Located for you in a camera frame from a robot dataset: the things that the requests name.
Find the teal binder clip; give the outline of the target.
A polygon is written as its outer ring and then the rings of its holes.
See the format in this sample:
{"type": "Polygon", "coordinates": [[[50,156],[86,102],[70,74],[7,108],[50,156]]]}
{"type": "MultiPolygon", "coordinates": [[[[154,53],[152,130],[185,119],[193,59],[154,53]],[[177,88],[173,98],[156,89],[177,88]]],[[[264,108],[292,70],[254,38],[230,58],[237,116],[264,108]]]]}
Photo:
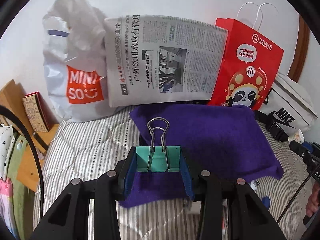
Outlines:
{"type": "Polygon", "coordinates": [[[180,146],[168,146],[166,143],[167,131],[170,123],[163,117],[155,117],[148,121],[147,128],[151,135],[150,146],[136,147],[137,172],[180,172],[180,146]],[[166,124],[165,128],[151,127],[154,121],[162,121],[166,124]],[[160,137],[161,146],[155,146],[155,130],[162,131],[160,137]]]}

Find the white Nike waist bag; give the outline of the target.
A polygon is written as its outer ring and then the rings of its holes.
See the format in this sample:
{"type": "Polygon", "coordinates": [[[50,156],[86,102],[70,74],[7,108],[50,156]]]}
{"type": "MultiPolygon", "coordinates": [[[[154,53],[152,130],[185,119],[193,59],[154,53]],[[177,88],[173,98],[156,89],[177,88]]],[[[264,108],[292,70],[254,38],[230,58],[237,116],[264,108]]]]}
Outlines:
{"type": "Polygon", "coordinates": [[[256,120],[277,141],[287,141],[300,130],[310,130],[318,119],[306,90],[288,76],[278,73],[263,104],[255,112],[256,120]]]}

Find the purple towel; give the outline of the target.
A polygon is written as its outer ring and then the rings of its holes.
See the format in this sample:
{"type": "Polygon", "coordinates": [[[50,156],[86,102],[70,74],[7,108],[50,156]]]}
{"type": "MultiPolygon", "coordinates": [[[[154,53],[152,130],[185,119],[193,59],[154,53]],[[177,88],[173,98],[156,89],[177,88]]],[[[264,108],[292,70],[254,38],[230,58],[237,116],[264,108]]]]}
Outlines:
{"type": "Polygon", "coordinates": [[[146,146],[151,142],[148,121],[167,119],[167,145],[181,146],[192,161],[219,178],[250,182],[283,176],[280,162],[248,107],[160,103],[141,105],[130,116],[146,146]]]}

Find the striped bed quilt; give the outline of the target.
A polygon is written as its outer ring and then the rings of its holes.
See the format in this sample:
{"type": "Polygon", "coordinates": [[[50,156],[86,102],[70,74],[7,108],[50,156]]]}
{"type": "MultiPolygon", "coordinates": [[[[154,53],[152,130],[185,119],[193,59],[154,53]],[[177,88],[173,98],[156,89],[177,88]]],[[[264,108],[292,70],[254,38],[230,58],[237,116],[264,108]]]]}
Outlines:
{"type": "MultiPolygon", "coordinates": [[[[61,122],[42,169],[44,187],[35,194],[34,225],[39,223],[40,209],[48,210],[72,179],[96,179],[125,159],[132,146],[144,144],[130,116],[134,109],[127,107],[94,121],[61,122]]],[[[269,211],[285,237],[298,239],[312,182],[288,143],[276,141],[258,124],[284,173],[280,179],[263,177],[248,183],[256,182],[259,198],[270,200],[269,211]]],[[[194,239],[199,217],[188,211],[188,204],[179,173],[136,174],[129,197],[117,204],[122,239],[194,239]]]]}

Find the red panda paper bag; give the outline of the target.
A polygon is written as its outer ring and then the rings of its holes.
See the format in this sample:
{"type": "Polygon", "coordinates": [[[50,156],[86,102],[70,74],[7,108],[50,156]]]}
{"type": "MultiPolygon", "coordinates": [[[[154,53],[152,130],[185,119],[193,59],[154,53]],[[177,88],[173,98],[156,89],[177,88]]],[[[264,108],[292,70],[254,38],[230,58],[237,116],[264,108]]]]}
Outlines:
{"type": "Polygon", "coordinates": [[[208,103],[258,110],[275,80],[284,51],[262,35],[257,25],[249,27],[237,18],[217,18],[215,24],[227,29],[228,36],[208,103]]]}

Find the patterned book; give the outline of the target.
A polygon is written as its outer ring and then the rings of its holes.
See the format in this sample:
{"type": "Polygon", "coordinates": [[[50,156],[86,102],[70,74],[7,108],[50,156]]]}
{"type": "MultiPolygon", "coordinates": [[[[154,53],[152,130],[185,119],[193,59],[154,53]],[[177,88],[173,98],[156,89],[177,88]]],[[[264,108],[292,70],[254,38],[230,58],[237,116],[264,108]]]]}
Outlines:
{"type": "Polygon", "coordinates": [[[28,120],[35,132],[50,131],[46,115],[42,109],[39,92],[27,94],[22,99],[28,120]]]}

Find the folded newspaper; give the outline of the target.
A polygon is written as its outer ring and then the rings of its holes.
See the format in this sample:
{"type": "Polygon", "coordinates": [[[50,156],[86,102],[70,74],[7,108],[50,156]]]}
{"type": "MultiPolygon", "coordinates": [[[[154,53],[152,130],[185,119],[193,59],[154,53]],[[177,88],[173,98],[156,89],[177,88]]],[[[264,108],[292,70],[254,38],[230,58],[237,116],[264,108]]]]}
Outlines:
{"type": "Polygon", "coordinates": [[[226,29],[160,15],[106,18],[104,26],[111,107],[212,97],[226,29]]]}

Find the white Miniso plastic bag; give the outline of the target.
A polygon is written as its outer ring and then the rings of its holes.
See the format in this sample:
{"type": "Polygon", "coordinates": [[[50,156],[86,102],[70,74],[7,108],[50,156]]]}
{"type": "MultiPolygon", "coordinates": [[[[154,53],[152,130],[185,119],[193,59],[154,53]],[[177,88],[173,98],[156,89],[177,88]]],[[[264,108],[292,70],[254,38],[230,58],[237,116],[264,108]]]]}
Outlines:
{"type": "Polygon", "coordinates": [[[86,0],[56,0],[43,17],[44,77],[63,120],[86,122],[120,111],[108,103],[104,19],[86,0]]]}

